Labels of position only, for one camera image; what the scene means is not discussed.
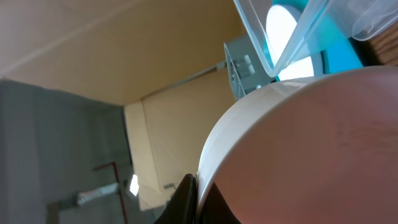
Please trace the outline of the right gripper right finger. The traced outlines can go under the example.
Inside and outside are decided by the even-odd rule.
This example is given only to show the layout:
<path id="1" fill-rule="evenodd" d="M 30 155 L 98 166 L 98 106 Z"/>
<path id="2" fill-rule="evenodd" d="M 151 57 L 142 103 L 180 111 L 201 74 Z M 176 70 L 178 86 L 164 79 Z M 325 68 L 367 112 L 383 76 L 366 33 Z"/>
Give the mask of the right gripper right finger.
<path id="1" fill-rule="evenodd" d="M 200 224 L 241 224 L 228 207 L 216 184 L 211 186 L 201 211 Z"/>

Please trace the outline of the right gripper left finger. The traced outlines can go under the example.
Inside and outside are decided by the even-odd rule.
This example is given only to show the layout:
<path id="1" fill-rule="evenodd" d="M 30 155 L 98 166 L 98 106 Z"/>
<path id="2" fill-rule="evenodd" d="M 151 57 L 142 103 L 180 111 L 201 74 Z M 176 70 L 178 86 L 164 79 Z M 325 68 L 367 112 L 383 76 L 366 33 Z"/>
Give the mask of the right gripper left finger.
<path id="1" fill-rule="evenodd" d="M 193 224 L 197 205 L 197 180 L 186 174 L 165 210 L 154 224 Z"/>

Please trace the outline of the small pink plate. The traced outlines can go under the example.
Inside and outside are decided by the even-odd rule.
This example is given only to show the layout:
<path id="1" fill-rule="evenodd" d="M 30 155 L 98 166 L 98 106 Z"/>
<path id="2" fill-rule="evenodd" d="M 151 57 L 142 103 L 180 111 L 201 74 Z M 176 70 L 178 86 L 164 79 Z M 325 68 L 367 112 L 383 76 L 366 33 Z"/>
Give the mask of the small pink plate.
<path id="1" fill-rule="evenodd" d="M 248 94 L 203 147 L 198 222 L 213 184 L 241 223 L 396 223 L 397 68 Z"/>

